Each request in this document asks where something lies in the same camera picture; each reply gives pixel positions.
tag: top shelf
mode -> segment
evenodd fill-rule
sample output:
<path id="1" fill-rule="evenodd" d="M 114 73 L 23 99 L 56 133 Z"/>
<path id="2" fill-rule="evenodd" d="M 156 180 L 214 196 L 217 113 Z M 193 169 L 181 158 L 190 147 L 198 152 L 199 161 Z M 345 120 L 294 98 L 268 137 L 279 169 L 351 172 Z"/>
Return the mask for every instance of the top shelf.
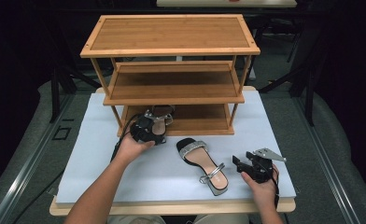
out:
<path id="1" fill-rule="evenodd" d="M 101 16 L 82 58 L 259 55 L 242 15 Z"/>

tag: gray floor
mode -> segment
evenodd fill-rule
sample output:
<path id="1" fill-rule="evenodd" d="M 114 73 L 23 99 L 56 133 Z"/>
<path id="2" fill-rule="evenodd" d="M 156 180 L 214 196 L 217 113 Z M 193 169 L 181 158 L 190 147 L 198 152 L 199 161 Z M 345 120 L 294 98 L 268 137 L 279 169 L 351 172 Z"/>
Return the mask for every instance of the gray floor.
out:
<path id="1" fill-rule="evenodd" d="M 291 36 L 273 35 L 262 39 L 261 56 L 254 66 L 257 79 L 249 85 L 259 89 L 268 80 L 287 73 L 290 39 Z M 64 110 L 52 125 L 49 125 L 50 84 L 39 88 L 40 105 L 0 178 L 0 223 L 13 223 L 65 167 L 90 93 L 94 91 L 82 81 L 76 82 L 79 91 L 75 95 L 63 95 Z M 286 223 L 366 223 L 366 185 L 350 161 L 344 130 L 317 95 L 315 127 L 308 126 L 303 118 L 303 100 L 289 97 L 288 89 L 286 83 L 261 95 L 275 138 L 283 156 L 288 158 L 287 167 L 297 190 L 295 211 L 281 216 Z M 17 185 L 19 180 L 27 182 Z M 49 214 L 53 193 L 49 189 L 57 189 L 58 183 L 59 178 L 25 210 L 18 223 L 62 223 L 63 217 Z M 254 223 L 260 223 L 257 215 L 250 217 Z"/>

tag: sandal strap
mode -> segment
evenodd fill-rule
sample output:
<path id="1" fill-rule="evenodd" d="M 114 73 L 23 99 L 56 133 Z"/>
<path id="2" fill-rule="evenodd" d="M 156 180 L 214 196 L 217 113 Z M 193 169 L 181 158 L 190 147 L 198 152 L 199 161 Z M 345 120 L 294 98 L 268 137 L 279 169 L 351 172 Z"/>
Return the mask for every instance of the sandal strap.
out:
<path id="1" fill-rule="evenodd" d="M 182 149 L 180 149 L 180 151 L 179 151 L 180 157 L 184 160 L 186 158 L 186 155 L 197 147 L 203 147 L 205 149 L 205 151 L 207 151 L 206 143 L 204 141 L 196 141 L 196 142 L 192 142 L 192 143 L 186 145 L 185 147 L 183 147 Z"/>
<path id="2" fill-rule="evenodd" d="M 175 109 L 176 109 L 176 106 L 175 105 L 154 105 L 154 106 L 151 107 L 151 113 L 156 114 L 155 113 L 155 110 L 157 108 L 161 108 L 161 107 L 167 107 L 167 108 L 169 108 L 170 112 L 167 112 L 165 114 L 171 114 L 172 116 L 174 115 Z"/>
<path id="3" fill-rule="evenodd" d="M 222 162 L 218 167 L 216 167 L 216 169 L 214 171 L 212 171 L 209 175 L 203 175 L 200 177 L 200 182 L 202 184 L 207 184 L 210 179 L 212 179 L 213 176 L 215 176 L 219 171 L 221 171 L 221 169 L 224 168 L 224 162 Z"/>
<path id="4" fill-rule="evenodd" d="M 166 114 L 163 116 L 156 117 L 149 110 L 146 111 L 145 118 L 152 119 L 152 120 L 165 119 L 165 125 L 170 125 L 172 122 L 174 122 L 174 118 L 172 117 L 172 114 Z"/>

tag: white surface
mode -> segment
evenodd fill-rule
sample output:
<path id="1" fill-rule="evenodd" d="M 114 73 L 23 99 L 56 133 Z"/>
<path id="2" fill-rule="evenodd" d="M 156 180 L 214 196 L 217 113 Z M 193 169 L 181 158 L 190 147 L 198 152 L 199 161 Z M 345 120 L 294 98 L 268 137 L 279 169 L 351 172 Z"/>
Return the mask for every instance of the white surface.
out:
<path id="1" fill-rule="evenodd" d="M 295 0 L 157 0 L 158 7 L 296 7 Z"/>
<path id="2" fill-rule="evenodd" d="M 181 160 L 176 143 L 186 136 L 167 136 L 167 143 L 155 146 L 130 164 L 121 180 L 114 202 L 157 202 L 181 200 L 219 200 L 251 198 L 251 190 L 236 172 L 232 155 L 248 162 L 247 151 L 268 147 L 280 155 L 260 96 L 244 91 L 246 103 L 239 105 L 234 120 L 234 135 L 193 136 L 207 143 L 216 164 L 229 180 L 229 189 L 215 197 L 210 188 L 199 182 L 199 167 Z M 103 106 L 105 95 L 94 93 L 81 124 L 72 155 L 63 174 L 56 203 L 75 203 L 84 190 L 103 172 L 110 161 L 118 124 L 109 106 Z M 286 165 L 274 161 L 280 172 L 280 197 L 296 196 Z"/>

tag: finger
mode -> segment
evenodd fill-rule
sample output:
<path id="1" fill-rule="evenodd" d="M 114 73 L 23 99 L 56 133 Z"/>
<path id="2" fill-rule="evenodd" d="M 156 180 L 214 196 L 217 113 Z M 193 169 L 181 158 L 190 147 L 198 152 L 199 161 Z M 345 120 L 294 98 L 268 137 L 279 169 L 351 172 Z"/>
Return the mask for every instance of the finger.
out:
<path id="1" fill-rule="evenodd" d="M 241 172 L 241 177 L 244 179 L 244 181 L 251 186 L 252 183 L 254 182 L 253 178 L 248 175 L 246 172 Z"/>
<path id="2" fill-rule="evenodd" d="M 143 149 L 148 149 L 150 147 L 153 147 L 155 144 L 156 144 L 155 141 L 149 141 L 149 142 L 143 143 L 142 146 L 143 146 Z"/>

